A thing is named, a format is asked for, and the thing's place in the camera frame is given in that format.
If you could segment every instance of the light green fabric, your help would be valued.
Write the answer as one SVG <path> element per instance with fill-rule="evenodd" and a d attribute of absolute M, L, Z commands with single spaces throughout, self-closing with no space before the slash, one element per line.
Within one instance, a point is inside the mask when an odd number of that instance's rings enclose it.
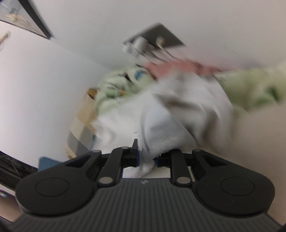
<path fill-rule="evenodd" d="M 216 73 L 215 77 L 236 113 L 286 98 L 286 74 L 278 69 L 244 69 Z"/>
<path fill-rule="evenodd" d="M 95 98 L 96 113 L 103 114 L 119 105 L 124 99 L 133 96 L 152 83 L 150 73 L 139 66 L 113 71 L 98 84 Z"/>

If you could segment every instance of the white towel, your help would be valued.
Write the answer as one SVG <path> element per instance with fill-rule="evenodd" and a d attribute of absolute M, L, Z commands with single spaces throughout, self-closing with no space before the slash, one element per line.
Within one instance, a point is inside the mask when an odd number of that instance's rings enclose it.
<path fill-rule="evenodd" d="M 124 170 L 125 178 L 139 178 L 154 166 L 153 159 L 174 148 L 212 147 L 228 141 L 232 105 L 215 79 L 174 72 L 92 124 L 93 149 L 110 153 L 131 146 L 138 138 L 140 166 Z"/>

